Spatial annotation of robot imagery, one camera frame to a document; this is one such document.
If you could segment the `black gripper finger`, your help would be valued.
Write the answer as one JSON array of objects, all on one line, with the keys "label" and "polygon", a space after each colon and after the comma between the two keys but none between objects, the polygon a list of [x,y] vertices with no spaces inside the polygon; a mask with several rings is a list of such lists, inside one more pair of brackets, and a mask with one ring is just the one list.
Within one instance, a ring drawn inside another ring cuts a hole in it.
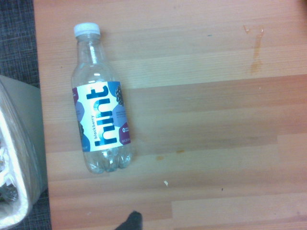
[{"label": "black gripper finger", "polygon": [[115,230],[142,230],[143,229],[142,214],[138,211],[133,211],[129,214],[126,221],[121,223]]}]

